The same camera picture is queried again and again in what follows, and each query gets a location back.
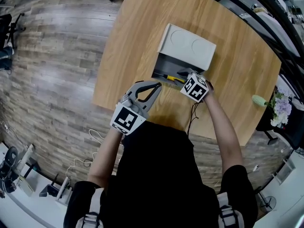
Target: person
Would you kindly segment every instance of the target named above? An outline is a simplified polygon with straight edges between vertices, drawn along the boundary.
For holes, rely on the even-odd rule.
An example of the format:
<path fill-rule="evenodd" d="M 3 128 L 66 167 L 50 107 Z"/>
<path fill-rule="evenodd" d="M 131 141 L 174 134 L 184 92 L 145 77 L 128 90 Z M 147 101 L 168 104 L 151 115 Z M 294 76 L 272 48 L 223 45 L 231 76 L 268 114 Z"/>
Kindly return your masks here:
<path fill-rule="evenodd" d="M 235 130 L 211 91 L 204 102 L 222 159 L 220 193 L 227 192 L 229 205 L 242 214 L 245 227 L 252 228 L 257 202 Z M 111 176 L 122 136 L 110 129 L 87 181 L 75 184 L 65 228 L 76 227 L 90 211 L 91 203 L 96 201 L 92 196 L 99 188 L 104 188 L 97 200 L 101 227 L 218 227 L 216 193 L 202 183 L 193 144 L 185 132 L 144 122 L 123 139 L 117 174 Z"/>
<path fill-rule="evenodd" d="M 7 43 L 7 46 L 0 50 L 0 70 L 9 70 L 11 68 L 11 60 L 9 57 L 15 53 L 11 42 Z"/>

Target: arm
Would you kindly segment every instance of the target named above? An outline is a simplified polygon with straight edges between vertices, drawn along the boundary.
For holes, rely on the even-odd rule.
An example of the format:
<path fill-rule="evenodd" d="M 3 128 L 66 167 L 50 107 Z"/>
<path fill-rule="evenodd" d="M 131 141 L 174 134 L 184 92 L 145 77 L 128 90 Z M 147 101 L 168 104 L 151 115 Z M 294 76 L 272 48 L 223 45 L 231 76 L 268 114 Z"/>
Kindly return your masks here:
<path fill-rule="evenodd" d="M 111 128 L 91 165 L 87 180 L 106 188 L 123 134 Z"/>
<path fill-rule="evenodd" d="M 213 93 L 204 98 L 211 115 L 222 158 L 223 173 L 234 165 L 243 165 L 243 157 L 234 128 Z"/>

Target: yellow screwdriver handle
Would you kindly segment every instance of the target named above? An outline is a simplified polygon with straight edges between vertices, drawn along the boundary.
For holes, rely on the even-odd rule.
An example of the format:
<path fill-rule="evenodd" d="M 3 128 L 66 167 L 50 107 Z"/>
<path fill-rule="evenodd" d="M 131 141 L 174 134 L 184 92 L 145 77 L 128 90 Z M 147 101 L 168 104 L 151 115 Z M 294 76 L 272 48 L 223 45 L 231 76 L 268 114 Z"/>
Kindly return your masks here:
<path fill-rule="evenodd" d="M 167 76 L 167 79 L 171 80 L 171 81 L 178 80 L 178 81 L 182 82 L 183 84 L 185 83 L 185 80 L 180 79 L 180 78 L 176 78 L 176 77 L 173 77 L 173 76 L 170 76 L 170 75 Z"/>

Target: hand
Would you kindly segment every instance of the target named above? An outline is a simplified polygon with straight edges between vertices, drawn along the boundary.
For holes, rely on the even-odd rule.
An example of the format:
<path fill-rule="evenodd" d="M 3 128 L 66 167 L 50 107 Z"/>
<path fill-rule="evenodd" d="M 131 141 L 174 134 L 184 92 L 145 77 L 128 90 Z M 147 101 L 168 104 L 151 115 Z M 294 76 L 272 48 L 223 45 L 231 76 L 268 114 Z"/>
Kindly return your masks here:
<path fill-rule="evenodd" d="M 208 101 L 209 98 L 213 97 L 213 86 L 212 86 L 211 82 L 206 80 L 206 84 L 207 84 L 209 91 L 203 99 L 205 102 Z"/>

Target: wooden floor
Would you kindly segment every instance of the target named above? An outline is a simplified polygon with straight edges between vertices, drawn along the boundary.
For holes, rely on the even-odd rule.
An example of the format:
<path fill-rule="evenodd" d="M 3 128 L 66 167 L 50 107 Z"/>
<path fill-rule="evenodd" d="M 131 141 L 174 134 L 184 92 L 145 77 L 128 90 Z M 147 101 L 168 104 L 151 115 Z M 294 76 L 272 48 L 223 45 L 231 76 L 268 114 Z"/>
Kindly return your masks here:
<path fill-rule="evenodd" d="M 91 104 L 97 69 L 105 43 L 123 0 L 6 0 L 13 21 L 26 31 L 15 37 L 12 74 L 0 71 L 0 98 L 11 130 L 5 142 L 19 149 L 33 143 L 42 171 L 59 182 L 74 158 L 91 159 L 99 144 L 90 128 L 105 136 L 111 112 Z M 191 136 L 196 162 L 205 184 L 216 190 L 221 182 L 221 160 L 216 141 Z M 254 188 L 263 185 L 289 150 L 282 142 L 267 146 L 263 133 L 254 133 L 242 151 Z M 116 164 L 123 150 L 119 150 Z M 72 184 L 85 180 L 88 168 L 76 161 L 67 175 Z"/>

